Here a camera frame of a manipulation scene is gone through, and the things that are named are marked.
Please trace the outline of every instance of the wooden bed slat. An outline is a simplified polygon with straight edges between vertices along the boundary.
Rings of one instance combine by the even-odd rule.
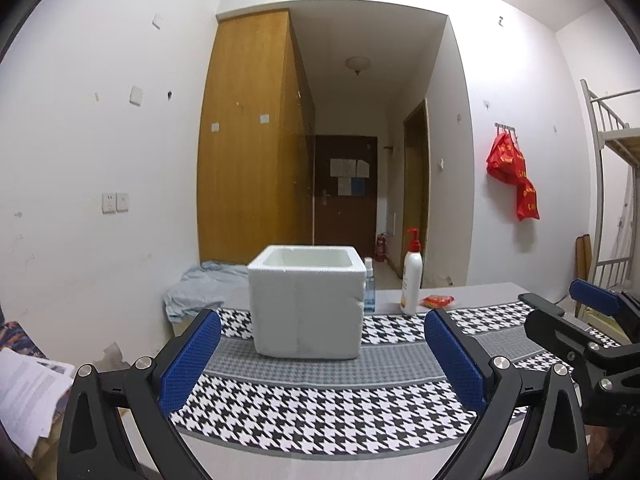
[[[618,156],[620,156],[627,164],[638,167],[638,161],[640,161],[640,137],[628,137],[626,139],[608,140],[605,143],[610,149],[612,149]]]

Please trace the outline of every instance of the brown door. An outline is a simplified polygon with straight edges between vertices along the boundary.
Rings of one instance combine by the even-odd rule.
[[[429,140],[424,101],[404,120],[404,215],[400,265],[409,246],[406,230],[420,229],[422,260],[429,217]]]
[[[331,175],[332,159],[364,161],[369,165],[369,176],[342,177],[338,193],[340,179]],[[350,173],[334,170],[334,174]],[[361,257],[373,256],[378,204],[378,139],[316,136],[315,190],[316,245],[353,246]]]

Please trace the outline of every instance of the red fire extinguisher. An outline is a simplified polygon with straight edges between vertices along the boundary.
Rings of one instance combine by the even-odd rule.
[[[386,260],[386,236],[379,234],[376,238],[376,261],[384,262]]]

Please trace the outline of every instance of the red plastic bag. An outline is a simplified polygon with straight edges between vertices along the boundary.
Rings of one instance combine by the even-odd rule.
[[[536,188],[526,177],[522,183],[518,184],[516,191],[516,215],[518,220],[524,220],[525,218],[540,220]]]
[[[513,143],[510,132],[498,128],[498,135],[486,159],[486,172],[510,186],[517,186],[527,177],[524,156]]]

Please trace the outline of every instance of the coat hook rack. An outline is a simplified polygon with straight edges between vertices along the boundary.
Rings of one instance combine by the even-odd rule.
[[[502,128],[504,130],[508,130],[513,132],[513,136],[518,140],[518,135],[516,134],[516,129],[513,126],[507,126],[506,124],[494,123],[496,128]]]
[[[509,130],[510,132],[515,133],[516,129],[513,126],[507,126],[506,124],[494,123],[496,128],[503,128],[505,130]]]

